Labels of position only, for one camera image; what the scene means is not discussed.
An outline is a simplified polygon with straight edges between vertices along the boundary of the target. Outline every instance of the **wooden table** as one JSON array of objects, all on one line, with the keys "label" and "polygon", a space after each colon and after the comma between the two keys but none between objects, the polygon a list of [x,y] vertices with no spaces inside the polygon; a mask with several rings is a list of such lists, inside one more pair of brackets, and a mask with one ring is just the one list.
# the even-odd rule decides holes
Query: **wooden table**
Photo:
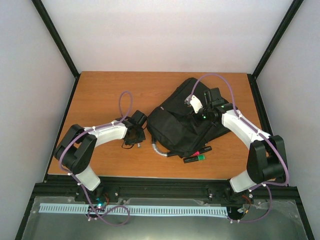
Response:
[{"label": "wooden table", "polygon": [[[79,124],[82,127],[98,126],[120,117],[119,95],[128,90],[133,95],[130,116],[140,110],[146,115],[161,104],[187,78],[199,78],[203,72],[97,72],[81,73],[70,109],[68,111],[60,140],[69,127]],[[230,83],[235,103],[242,114],[260,128],[260,122],[245,73],[221,73]],[[202,81],[209,88],[218,87],[221,95],[231,102],[226,84],[215,76]],[[126,112],[129,96],[123,96],[122,109]],[[99,176],[153,177],[182,179],[228,179],[246,169],[248,149],[232,133],[212,140],[208,145],[212,151],[205,154],[204,161],[184,164],[178,156],[163,157],[151,147],[151,136],[145,130],[146,141],[141,147],[136,145],[122,149],[123,140],[115,140],[97,147],[90,165]],[[48,174],[65,174],[53,159]]]}]

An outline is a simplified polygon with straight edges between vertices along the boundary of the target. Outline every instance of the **black fabric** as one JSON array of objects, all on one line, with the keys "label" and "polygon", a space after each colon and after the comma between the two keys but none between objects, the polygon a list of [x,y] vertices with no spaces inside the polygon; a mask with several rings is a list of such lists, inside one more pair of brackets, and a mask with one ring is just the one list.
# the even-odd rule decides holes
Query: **black fabric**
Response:
[{"label": "black fabric", "polygon": [[[165,148],[177,153],[181,158],[189,157],[203,148],[209,141],[218,138],[230,130],[221,123],[209,120],[200,121],[198,125],[188,116],[193,108],[185,104],[197,79],[188,78],[160,106],[156,107],[147,118],[150,134]],[[194,95],[205,103],[203,83],[199,82]]]}]

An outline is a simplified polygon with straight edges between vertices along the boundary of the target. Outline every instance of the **robotic arm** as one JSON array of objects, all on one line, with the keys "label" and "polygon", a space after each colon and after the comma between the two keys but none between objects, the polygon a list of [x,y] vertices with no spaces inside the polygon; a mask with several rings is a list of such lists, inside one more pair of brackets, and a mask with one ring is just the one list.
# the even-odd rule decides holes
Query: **robotic arm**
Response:
[{"label": "robotic arm", "polygon": [[[132,117],[118,123],[119,120],[120,118],[111,122],[109,126],[97,130],[92,127],[93,131],[88,132],[76,142],[79,146],[73,145],[62,159],[62,165],[68,168],[90,191],[94,191],[101,183],[100,178],[90,167],[90,160],[96,147],[120,139],[124,139],[125,145],[133,146],[146,139],[142,126],[147,120],[147,116],[142,112],[137,110]],[[54,157],[59,160],[69,143],[88,129],[91,129],[91,127],[72,125],[55,149]]]},{"label": "robotic arm", "polygon": [[284,177],[285,171],[279,158],[263,137],[272,143],[287,164],[284,140],[278,135],[271,136],[262,131],[247,120],[239,110],[236,110],[236,114],[231,103],[224,104],[218,88],[209,89],[204,92],[204,95],[204,107],[195,95],[189,96],[185,100],[194,110],[193,118],[196,120],[209,119],[213,123],[222,123],[249,149],[246,170],[229,180],[233,192],[240,193],[262,182]]}]

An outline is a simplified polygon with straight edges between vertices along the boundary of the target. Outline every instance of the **transparent plastic sheet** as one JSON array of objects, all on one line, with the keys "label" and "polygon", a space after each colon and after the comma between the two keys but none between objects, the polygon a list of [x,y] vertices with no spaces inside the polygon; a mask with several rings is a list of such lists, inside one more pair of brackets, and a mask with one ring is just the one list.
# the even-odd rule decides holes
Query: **transparent plastic sheet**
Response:
[{"label": "transparent plastic sheet", "polygon": [[[108,226],[99,220],[88,222],[84,214],[38,213],[40,203],[75,202],[72,197],[37,197],[23,240],[307,239],[297,206],[292,200],[274,200],[270,214],[255,223],[230,224],[230,221],[224,218],[202,216],[132,216],[128,224],[121,227]],[[117,204],[204,208],[209,206],[207,203],[192,199],[119,198]],[[266,200],[255,199],[249,213],[243,219],[255,219],[263,215],[268,207],[269,203]],[[112,223],[120,223],[125,219],[126,216],[106,217],[106,220]]]}]

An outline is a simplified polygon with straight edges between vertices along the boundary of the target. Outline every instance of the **white wall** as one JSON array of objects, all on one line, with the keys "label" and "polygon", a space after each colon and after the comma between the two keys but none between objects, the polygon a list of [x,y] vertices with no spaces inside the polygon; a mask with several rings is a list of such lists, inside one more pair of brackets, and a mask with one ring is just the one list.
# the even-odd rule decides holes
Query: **white wall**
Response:
[{"label": "white wall", "polygon": [[284,138],[297,186],[320,239],[320,1],[301,5],[258,77],[272,131]]},{"label": "white wall", "polygon": [[292,0],[44,0],[79,71],[252,73]]},{"label": "white wall", "polygon": [[0,234],[15,238],[42,182],[74,78],[32,2],[0,3]]}]

